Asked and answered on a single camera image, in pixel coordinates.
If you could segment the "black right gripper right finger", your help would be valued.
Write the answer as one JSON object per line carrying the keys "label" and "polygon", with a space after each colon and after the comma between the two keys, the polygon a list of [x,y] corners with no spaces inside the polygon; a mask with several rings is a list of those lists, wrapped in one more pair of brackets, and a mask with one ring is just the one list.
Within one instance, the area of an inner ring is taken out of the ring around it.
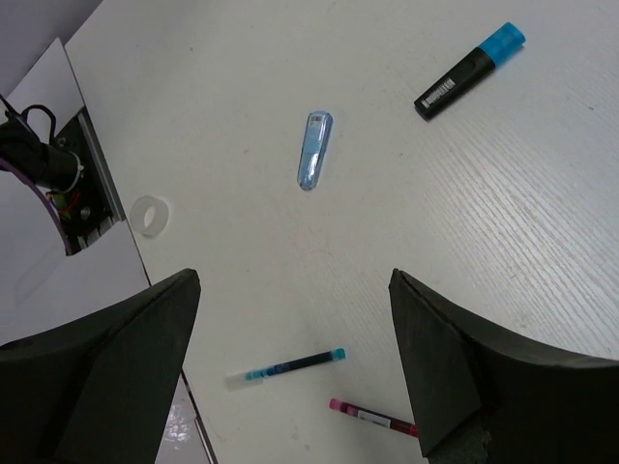
{"label": "black right gripper right finger", "polygon": [[431,463],[614,463],[618,364],[512,332],[394,270],[401,365]]}

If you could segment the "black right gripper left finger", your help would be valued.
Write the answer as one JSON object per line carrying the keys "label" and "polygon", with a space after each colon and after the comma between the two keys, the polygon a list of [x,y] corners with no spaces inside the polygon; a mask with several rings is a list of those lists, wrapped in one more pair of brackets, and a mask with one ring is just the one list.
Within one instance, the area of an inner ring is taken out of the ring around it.
{"label": "black right gripper left finger", "polygon": [[1,347],[4,463],[152,463],[200,298],[185,269]]}

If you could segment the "light blue gel pen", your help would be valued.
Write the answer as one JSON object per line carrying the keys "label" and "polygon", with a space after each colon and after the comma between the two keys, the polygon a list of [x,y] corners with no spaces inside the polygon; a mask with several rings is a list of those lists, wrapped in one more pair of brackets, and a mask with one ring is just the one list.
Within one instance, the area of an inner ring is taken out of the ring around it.
{"label": "light blue gel pen", "polygon": [[314,354],[304,358],[287,362],[280,362],[266,367],[228,376],[224,379],[224,385],[230,392],[233,392],[241,390],[243,388],[260,385],[266,379],[269,379],[271,377],[276,377],[295,370],[313,367],[315,365],[343,361],[345,358],[345,349],[337,348],[335,350]]}

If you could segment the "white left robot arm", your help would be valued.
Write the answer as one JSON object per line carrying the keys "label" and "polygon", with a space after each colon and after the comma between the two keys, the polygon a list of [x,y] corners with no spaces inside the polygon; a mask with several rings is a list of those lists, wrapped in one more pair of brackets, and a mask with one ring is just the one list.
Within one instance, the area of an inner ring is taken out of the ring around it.
{"label": "white left robot arm", "polygon": [[[79,156],[65,151],[55,141],[56,117],[44,105],[33,104],[18,112],[5,98],[7,122],[1,125],[1,160],[37,187],[57,193],[73,190],[81,180],[84,165]],[[48,142],[43,143],[28,123],[32,110],[40,110],[49,119]]]}

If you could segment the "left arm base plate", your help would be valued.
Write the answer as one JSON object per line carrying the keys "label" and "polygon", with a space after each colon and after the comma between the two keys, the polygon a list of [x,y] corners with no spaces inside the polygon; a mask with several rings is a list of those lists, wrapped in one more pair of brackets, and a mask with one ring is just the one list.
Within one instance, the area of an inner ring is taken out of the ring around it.
{"label": "left arm base plate", "polygon": [[60,148],[78,156],[83,166],[80,180],[71,191],[46,194],[52,212],[59,219],[66,253],[71,256],[125,220],[126,214],[86,108],[60,130],[56,141]]}

